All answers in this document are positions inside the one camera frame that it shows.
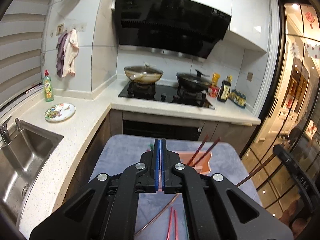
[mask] stove knob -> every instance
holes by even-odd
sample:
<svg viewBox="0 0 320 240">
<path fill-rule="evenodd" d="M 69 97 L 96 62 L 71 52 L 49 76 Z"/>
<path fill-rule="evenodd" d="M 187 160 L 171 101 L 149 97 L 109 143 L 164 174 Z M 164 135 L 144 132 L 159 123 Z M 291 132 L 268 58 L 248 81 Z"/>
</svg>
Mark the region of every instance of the stove knob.
<svg viewBox="0 0 320 240">
<path fill-rule="evenodd" d="M 161 101 L 165 101 L 165 98 L 167 97 L 166 93 L 162 93 L 161 94 Z"/>
</svg>

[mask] black range hood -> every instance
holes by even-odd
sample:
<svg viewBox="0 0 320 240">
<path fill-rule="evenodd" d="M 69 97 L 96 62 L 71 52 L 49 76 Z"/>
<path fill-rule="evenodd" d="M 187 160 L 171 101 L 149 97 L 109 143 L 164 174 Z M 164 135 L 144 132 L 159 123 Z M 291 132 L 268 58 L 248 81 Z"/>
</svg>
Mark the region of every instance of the black range hood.
<svg viewBox="0 0 320 240">
<path fill-rule="evenodd" d="M 120 49 L 204 61 L 222 40 L 231 16 L 190 0 L 116 0 Z"/>
</svg>

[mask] black glass cooktop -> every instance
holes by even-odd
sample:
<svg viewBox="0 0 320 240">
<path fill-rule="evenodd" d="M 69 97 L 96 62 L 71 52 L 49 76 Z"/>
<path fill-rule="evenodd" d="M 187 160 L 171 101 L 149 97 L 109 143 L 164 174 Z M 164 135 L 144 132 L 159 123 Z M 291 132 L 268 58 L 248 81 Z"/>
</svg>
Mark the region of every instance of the black glass cooktop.
<svg viewBox="0 0 320 240">
<path fill-rule="evenodd" d="M 189 93 L 180 86 L 170 87 L 157 84 L 140 85 L 134 82 L 128 82 L 119 94 L 119 97 L 153 100 L 214 109 L 214 107 L 205 99 L 205 94 L 201 92 Z"/>
</svg>

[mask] white speckled countertop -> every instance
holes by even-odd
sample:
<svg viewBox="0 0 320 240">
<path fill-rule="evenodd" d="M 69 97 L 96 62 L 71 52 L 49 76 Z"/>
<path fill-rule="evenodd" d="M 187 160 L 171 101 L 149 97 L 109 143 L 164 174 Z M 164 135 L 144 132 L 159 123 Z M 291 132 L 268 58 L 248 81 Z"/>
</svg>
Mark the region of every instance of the white speckled countertop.
<svg viewBox="0 0 320 240">
<path fill-rule="evenodd" d="M 56 210 L 63 201 L 71 178 L 89 145 L 93 135 L 110 109 L 159 114 L 184 118 L 225 121 L 243 124 L 260 124 L 260 119 L 248 110 L 241 109 L 230 101 L 221 103 L 209 98 L 215 110 L 154 102 L 149 100 L 119 98 L 118 94 L 127 84 L 123 78 L 115 80 L 94 100 L 56 96 L 54 102 L 46 103 L 42 92 L 31 96 L 10 112 L 13 120 L 21 120 L 64 136 L 43 166 L 23 208 L 19 229 L 28 239 L 31 231 Z M 53 104 L 72 103 L 75 115 L 60 123 L 49 123 L 44 112 Z"/>
</svg>

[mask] gray tablecloth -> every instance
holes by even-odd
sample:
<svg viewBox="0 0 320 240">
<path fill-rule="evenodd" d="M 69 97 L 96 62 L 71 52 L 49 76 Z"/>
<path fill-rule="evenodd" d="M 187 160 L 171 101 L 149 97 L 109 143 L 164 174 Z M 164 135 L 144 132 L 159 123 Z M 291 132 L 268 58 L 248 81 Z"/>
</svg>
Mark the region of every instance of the gray tablecloth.
<svg viewBox="0 0 320 240">
<path fill-rule="evenodd" d="M 167 149 L 170 151 L 196 151 L 201 142 L 166 140 Z M 122 173 L 128 166 L 139 162 L 141 154 L 146 152 L 149 144 L 154 144 L 154 138 L 137 137 L 129 135 L 112 136 L 105 145 L 99 160 L 90 177 L 92 180 L 100 173 L 110 176 Z M 212 143 L 205 143 L 202 150 L 207 150 Z M 221 173 L 232 183 L 237 184 L 248 173 L 243 166 L 238 154 L 228 143 L 218 143 L 212 150 L 209 162 L 211 172 Z M 240 189 L 261 205 L 257 191 L 251 180 L 240 186 Z M 157 192 L 156 194 L 140 193 L 136 220 L 136 231 L 145 226 L 158 212 L 173 198 L 172 194 Z M 184 218 L 184 207 L 180 195 L 173 203 L 177 210 L 179 240 L 188 239 Z M 153 224 L 144 229 L 135 239 L 163 240 L 167 234 L 170 208 L 168 208 Z M 171 237 L 174 239 L 174 222 L 172 221 Z"/>
</svg>

